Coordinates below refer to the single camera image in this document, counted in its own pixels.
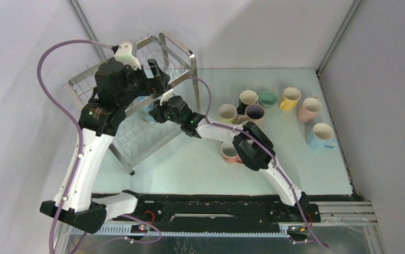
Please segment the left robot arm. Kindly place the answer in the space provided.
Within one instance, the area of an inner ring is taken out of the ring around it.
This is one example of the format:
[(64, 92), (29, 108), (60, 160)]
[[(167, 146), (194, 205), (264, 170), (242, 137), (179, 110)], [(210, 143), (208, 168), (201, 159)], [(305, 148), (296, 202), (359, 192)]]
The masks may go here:
[(110, 60), (101, 64), (95, 73), (96, 87), (82, 108), (78, 121), (78, 141), (65, 181), (53, 200), (41, 203), (40, 212), (78, 228), (96, 233), (106, 220), (126, 214), (132, 220), (145, 215), (145, 205), (137, 195), (123, 191), (117, 195), (91, 199), (91, 192), (104, 154), (126, 118), (126, 109), (139, 96), (162, 95), (170, 76), (155, 59), (148, 59), (152, 77), (143, 67)]

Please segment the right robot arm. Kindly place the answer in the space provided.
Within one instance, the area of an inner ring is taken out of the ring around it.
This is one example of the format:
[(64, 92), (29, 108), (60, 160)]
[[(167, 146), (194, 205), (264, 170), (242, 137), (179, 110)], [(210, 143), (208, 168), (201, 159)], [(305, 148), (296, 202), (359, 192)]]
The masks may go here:
[(272, 141), (254, 123), (227, 124), (210, 119), (190, 109), (181, 96), (155, 101), (149, 115), (158, 123), (171, 121), (178, 124), (189, 137), (213, 139), (233, 145), (242, 163), (262, 173), (271, 183), (286, 206), (286, 215), (300, 221), (307, 214), (309, 198), (282, 169)]

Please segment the mint green mug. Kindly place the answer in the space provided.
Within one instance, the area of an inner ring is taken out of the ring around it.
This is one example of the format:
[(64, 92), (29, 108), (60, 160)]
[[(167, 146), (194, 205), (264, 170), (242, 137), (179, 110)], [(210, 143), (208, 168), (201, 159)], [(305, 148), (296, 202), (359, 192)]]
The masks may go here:
[(277, 103), (277, 97), (274, 93), (262, 91), (258, 93), (258, 103), (265, 109), (271, 109)]

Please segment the orange-red cup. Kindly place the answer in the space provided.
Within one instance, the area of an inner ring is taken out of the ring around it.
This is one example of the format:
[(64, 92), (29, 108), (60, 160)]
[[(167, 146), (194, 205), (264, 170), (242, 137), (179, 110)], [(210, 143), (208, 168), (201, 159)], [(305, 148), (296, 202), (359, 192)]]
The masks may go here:
[(232, 143), (223, 142), (221, 145), (223, 160), (228, 164), (243, 164)]

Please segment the steel two-tier dish rack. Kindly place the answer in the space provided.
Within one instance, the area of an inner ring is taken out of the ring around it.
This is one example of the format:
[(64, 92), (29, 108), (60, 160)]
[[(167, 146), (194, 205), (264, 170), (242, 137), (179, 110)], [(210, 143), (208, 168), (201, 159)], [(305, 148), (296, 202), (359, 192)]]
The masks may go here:
[[(198, 76), (197, 60), (193, 51), (169, 31), (151, 35), (137, 43), (136, 56), (144, 66), (147, 75), (151, 75), (148, 59), (155, 59), (162, 71), (170, 76), (168, 88), (175, 88), (184, 81)], [(91, 97), (96, 86), (94, 75), (100, 64), (69, 79), (63, 86), (66, 93), (79, 109), (82, 109)], [(181, 133), (178, 125), (172, 122), (144, 122), (138, 111), (153, 106), (156, 95), (138, 97), (126, 110), (126, 119), (121, 123), (117, 134), (109, 145), (109, 150), (123, 168), (134, 175), (134, 167), (155, 153)]]

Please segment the pink faceted mug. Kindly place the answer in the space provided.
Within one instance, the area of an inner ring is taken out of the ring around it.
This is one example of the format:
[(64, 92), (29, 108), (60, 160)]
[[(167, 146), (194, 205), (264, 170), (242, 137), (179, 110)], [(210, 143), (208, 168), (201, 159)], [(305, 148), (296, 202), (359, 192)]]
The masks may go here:
[(299, 108), (297, 118), (299, 122), (307, 124), (314, 120), (322, 109), (322, 103), (317, 97), (306, 98)]

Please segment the yellow-green mug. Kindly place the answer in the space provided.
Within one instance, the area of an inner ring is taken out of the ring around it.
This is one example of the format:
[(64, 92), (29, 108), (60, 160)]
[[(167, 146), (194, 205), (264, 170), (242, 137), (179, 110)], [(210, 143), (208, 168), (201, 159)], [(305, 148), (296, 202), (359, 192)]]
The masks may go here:
[(219, 120), (228, 124), (238, 122), (237, 108), (232, 104), (223, 104), (218, 108)]

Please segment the black mug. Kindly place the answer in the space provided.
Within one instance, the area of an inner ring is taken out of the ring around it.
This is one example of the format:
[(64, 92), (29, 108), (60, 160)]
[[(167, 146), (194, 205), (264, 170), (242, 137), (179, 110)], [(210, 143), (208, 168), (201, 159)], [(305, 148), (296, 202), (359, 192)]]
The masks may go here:
[(246, 108), (249, 105), (256, 104), (258, 101), (258, 95), (252, 90), (244, 90), (239, 95), (239, 105), (237, 107), (237, 113), (243, 115)]

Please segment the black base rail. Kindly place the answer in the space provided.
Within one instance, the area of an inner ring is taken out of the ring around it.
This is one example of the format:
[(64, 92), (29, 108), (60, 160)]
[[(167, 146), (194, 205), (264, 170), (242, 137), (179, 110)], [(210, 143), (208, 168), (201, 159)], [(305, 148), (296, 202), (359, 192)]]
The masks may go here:
[(277, 234), (321, 221), (308, 196), (289, 206), (278, 195), (142, 194), (130, 215), (166, 234)]

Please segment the light blue mug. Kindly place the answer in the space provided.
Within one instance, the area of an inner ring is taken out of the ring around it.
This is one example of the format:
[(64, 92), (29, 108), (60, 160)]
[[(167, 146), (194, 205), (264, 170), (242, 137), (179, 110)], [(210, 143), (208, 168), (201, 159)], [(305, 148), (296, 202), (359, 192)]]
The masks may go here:
[(317, 123), (307, 136), (307, 145), (312, 149), (333, 149), (337, 146), (334, 130), (326, 123)]

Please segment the blue-rimmed cup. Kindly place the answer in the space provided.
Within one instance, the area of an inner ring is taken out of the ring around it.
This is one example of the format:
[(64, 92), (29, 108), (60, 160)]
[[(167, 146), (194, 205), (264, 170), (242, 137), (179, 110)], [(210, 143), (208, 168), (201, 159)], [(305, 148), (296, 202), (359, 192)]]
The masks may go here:
[(139, 117), (144, 122), (155, 122), (154, 118), (149, 114), (154, 109), (154, 106), (148, 106), (138, 111)]

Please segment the large pink mug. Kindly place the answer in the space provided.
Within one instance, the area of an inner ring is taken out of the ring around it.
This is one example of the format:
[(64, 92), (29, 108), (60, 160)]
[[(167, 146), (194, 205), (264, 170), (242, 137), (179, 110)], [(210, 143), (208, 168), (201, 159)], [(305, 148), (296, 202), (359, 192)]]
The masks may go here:
[(251, 104), (246, 107), (244, 116), (247, 121), (262, 125), (265, 117), (265, 109), (259, 104)]

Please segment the yellow mug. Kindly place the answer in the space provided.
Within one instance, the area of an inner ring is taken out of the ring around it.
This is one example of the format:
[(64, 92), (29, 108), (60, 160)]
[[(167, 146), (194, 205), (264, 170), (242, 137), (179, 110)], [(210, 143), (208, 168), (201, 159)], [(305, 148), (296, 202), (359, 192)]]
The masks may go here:
[(301, 98), (301, 92), (297, 88), (288, 87), (283, 91), (280, 109), (289, 112), (292, 111)]

